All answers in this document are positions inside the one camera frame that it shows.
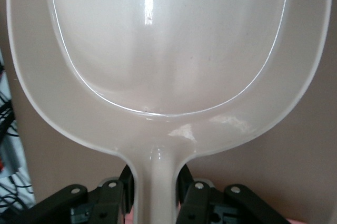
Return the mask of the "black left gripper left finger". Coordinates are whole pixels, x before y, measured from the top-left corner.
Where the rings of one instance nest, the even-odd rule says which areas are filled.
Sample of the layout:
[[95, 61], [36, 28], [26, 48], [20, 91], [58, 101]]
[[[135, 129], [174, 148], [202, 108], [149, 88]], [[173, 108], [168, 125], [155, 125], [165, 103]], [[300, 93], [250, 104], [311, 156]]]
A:
[[27, 212], [26, 224], [124, 224], [134, 200], [134, 179], [129, 166], [118, 178], [96, 189], [72, 184]]

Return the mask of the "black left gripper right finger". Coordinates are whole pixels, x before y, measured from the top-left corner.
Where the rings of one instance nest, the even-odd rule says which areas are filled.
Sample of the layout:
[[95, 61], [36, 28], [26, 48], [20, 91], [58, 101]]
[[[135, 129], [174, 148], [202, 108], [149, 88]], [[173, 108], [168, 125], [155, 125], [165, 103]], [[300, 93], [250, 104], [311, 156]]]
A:
[[223, 191], [195, 180], [186, 165], [177, 178], [180, 210], [176, 224], [287, 224], [252, 190], [232, 184]]

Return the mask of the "beige plastic dustpan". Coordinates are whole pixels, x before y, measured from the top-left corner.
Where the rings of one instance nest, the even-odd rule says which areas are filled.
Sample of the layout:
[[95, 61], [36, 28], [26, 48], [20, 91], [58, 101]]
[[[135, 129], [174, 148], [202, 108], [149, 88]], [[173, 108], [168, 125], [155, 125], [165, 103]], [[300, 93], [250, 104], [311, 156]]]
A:
[[174, 224], [189, 160], [249, 142], [316, 72], [331, 0], [6, 0], [35, 111], [136, 183], [136, 224]]

